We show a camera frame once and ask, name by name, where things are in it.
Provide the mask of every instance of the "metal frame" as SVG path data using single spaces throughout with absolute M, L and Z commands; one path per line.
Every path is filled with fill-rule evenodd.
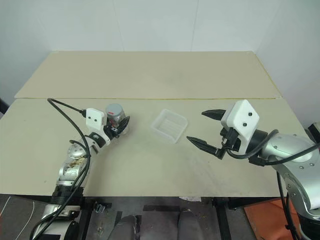
M 39 202 L 49 203 L 51 200 L 51 196 L 43 196 L 43 195 L 16 195 L 19 198 L 30 199 Z M 263 202 L 268 202 L 278 199 L 278 197 L 213 197 L 211 198 L 212 206 L 215 207 L 218 225 L 220 230 L 221 240 L 231 240 L 231 233 L 228 223 L 228 217 L 226 208 L 235 210 L 239 207 L 246 207 L 250 205 L 255 205 Z M 77 240 L 86 240 L 88 228 L 90 225 L 90 220 L 92 216 L 92 212 L 95 209 L 97 203 L 104 205 L 107 209 L 111 208 L 112 203 L 103 203 L 99 201 L 99 197 L 84 197 L 83 204 L 81 206 L 81 216 L 79 220 L 79 228 L 80 232 Z M 176 211 L 178 206 L 167 206 L 165 207 L 166 211 Z
M 263 202 L 272 201 L 279 197 L 214 197 L 212 206 L 215 207 L 218 218 L 221 240 L 231 240 L 226 207 L 236 210 L 239 207 L 247 207 Z

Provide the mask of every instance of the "white wall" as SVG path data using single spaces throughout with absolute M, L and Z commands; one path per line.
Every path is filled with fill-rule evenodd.
M 256 54 L 302 125 L 319 122 L 320 1 L 284 0 Z
M 255 51 L 279 0 L 0 0 L 0 97 L 51 50 Z
M 8 104 L 51 50 L 254 51 L 299 119 L 319 120 L 293 96 L 310 95 L 319 35 L 317 0 L 0 0 L 0 97 Z M 296 13 L 298 4 L 303 11 Z M 295 23 L 291 18 L 296 16 Z M 308 26 L 308 46 L 302 34 Z M 300 40 L 288 41 L 290 30 Z M 291 47 L 306 51 L 291 50 Z M 292 53 L 303 58 L 296 59 Z M 305 83 L 293 76 L 304 74 Z M 294 92 L 287 86 L 297 84 Z M 304 104 L 317 102 L 319 98 Z

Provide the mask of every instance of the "metal can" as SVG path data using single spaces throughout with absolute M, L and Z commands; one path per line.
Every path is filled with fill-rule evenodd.
M 110 123 L 114 128 L 118 128 L 122 119 L 126 117 L 122 106 L 118 103 L 108 105 L 105 111 Z

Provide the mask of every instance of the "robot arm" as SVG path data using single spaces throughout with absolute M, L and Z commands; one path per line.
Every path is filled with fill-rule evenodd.
M 106 146 L 111 140 L 118 138 L 120 135 L 128 131 L 128 123 L 130 117 L 125 115 L 119 104 L 111 104 L 106 108 L 108 112 L 104 112 L 94 108 L 88 108 L 83 114 L 86 118 L 86 126 L 90 130 L 90 135 L 85 135 L 88 144 L 86 151 L 84 140 L 71 140 L 72 145 L 67 151 L 67 157 L 62 164 L 56 186 L 51 197 L 50 204 L 46 205 L 40 224 L 32 230 L 30 239 L 57 239 L 57 240 L 74 240 L 77 239 L 79 232 L 79 224 L 74 221 L 81 212 L 83 201 L 83 191 L 87 183 L 90 165 L 95 156 Z M 60 210 L 62 205 L 70 198 L 67 205 L 62 209 L 61 213 L 56 216 L 49 227 L 39 234 L 46 224 L 52 219 L 53 214 Z
M 195 137 L 187 138 L 219 159 L 228 153 L 236 159 L 249 158 L 255 165 L 272 166 L 285 181 L 299 216 L 302 236 L 306 240 L 320 239 L 320 144 L 295 134 L 257 130 L 259 115 L 247 100 L 237 101 L 227 110 L 208 110 L 202 114 L 221 121 L 222 147 L 208 145 Z M 302 151 L 307 153 L 295 157 Z

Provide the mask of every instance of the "silver robot arm segment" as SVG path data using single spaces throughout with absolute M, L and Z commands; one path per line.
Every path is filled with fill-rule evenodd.
M 259 115 L 247 100 L 237 101 L 227 110 L 207 110 L 202 114 L 221 121 L 222 148 L 208 145 L 199 138 L 187 138 L 200 150 L 219 159 L 227 152 L 237 159 L 249 158 L 250 163 L 258 166 L 272 165 L 285 181 L 286 189 L 299 216 L 303 238 L 320 239 L 319 143 L 315 145 L 308 138 L 296 134 L 280 134 L 277 130 L 269 135 L 265 131 L 257 130 Z M 291 161 L 277 163 L 312 146 L 314 150 L 307 154 Z

